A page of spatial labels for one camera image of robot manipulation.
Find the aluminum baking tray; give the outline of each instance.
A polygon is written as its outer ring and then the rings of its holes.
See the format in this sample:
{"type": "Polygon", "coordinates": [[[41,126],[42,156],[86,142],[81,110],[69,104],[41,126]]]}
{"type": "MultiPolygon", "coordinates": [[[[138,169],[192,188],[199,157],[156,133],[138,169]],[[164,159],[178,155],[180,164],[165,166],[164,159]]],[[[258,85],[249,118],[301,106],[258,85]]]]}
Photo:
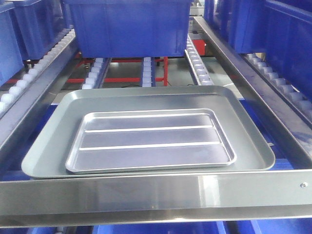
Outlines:
{"type": "Polygon", "coordinates": [[[212,110],[96,112],[83,118],[66,168],[85,174],[220,167],[235,160],[212,110]]]}
{"type": "Polygon", "coordinates": [[[79,90],[67,94],[22,162],[33,178],[132,176],[267,170],[275,157],[240,102],[221,86],[153,87],[79,90]],[[223,167],[75,174],[65,167],[83,118],[95,112],[212,110],[227,142],[237,155],[223,167]]]}

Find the blue plastic crate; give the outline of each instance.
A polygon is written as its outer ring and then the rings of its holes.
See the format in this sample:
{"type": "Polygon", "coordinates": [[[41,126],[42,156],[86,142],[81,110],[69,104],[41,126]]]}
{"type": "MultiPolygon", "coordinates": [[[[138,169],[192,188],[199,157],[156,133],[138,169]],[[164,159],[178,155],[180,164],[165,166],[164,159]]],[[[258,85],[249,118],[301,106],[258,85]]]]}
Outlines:
{"type": "Polygon", "coordinates": [[[229,38],[234,0],[205,0],[204,19],[224,39],[229,38]]]}
{"type": "Polygon", "coordinates": [[[266,60],[312,100],[312,12],[267,0],[266,60]]]}
{"type": "Polygon", "coordinates": [[[11,0],[13,25],[23,60],[41,59],[65,28],[59,0],[11,0]]]}
{"type": "Polygon", "coordinates": [[[84,57],[182,56],[192,0],[65,0],[84,57]]]}
{"type": "Polygon", "coordinates": [[[238,221],[240,234],[310,234],[311,218],[238,221]]]}
{"type": "Polygon", "coordinates": [[[238,53],[265,51],[265,0],[205,0],[204,18],[238,53]]]}
{"type": "Polygon", "coordinates": [[[94,226],[92,234],[227,234],[223,222],[151,223],[94,226]]]}
{"type": "Polygon", "coordinates": [[[11,2],[0,4],[0,85],[23,67],[10,17],[13,8],[11,2]]]}
{"type": "Polygon", "coordinates": [[[312,12],[312,0],[278,0],[278,1],[312,12]]]}
{"type": "Polygon", "coordinates": [[[64,0],[61,0],[61,8],[65,20],[66,28],[73,28],[72,16],[70,14],[69,5],[64,3],[64,0]]]}

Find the conveyor rack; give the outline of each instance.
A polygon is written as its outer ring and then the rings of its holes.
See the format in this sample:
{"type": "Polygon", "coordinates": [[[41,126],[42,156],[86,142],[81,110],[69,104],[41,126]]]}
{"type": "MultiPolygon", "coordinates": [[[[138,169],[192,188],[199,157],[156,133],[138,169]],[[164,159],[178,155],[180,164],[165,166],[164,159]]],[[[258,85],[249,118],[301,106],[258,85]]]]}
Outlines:
{"type": "MultiPolygon", "coordinates": [[[[296,170],[1,182],[1,227],[312,217],[311,128],[202,17],[195,17],[193,24],[226,71],[235,76],[233,81],[245,100],[296,170]],[[104,196],[106,186],[115,183],[127,185],[123,189],[129,194],[127,200],[104,196]],[[190,190],[199,183],[205,186],[190,190]],[[142,191],[139,199],[144,206],[131,202],[138,199],[128,193],[132,186],[142,191]],[[165,194],[157,189],[164,186],[165,194]],[[96,199],[86,204],[90,195],[96,199]]],[[[3,115],[2,165],[25,141],[66,81],[77,50],[76,40],[69,41],[3,115]]]]}

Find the metal rail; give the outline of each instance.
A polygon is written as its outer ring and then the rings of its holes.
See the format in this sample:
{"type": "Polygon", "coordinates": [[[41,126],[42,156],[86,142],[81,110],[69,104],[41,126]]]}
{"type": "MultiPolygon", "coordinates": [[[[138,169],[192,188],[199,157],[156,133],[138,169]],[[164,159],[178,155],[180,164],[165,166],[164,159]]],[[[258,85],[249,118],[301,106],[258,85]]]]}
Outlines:
{"type": "Polygon", "coordinates": [[[194,17],[193,28],[207,36],[218,62],[251,105],[267,131],[280,145],[287,159],[297,169],[312,167],[312,129],[237,54],[202,17],[194,17]]]}

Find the tray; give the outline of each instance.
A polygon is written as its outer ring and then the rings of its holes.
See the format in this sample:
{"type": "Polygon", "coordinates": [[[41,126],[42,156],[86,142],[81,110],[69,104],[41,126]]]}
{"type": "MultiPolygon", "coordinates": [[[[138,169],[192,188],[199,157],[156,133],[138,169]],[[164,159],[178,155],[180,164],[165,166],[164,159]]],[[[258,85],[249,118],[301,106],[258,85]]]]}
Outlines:
{"type": "Polygon", "coordinates": [[[133,176],[177,173],[216,173],[267,170],[275,157],[240,102],[221,86],[152,87],[79,90],[67,94],[22,162],[33,178],[133,176]],[[212,110],[233,152],[234,163],[224,167],[143,170],[74,174],[65,167],[81,121],[93,112],[212,110]]]}
{"type": "Polygon", "coordinates": [[[212,110],[98,112],[83,118],[66,168],[125,172],[227,166],[235,159],[212,110]]]}

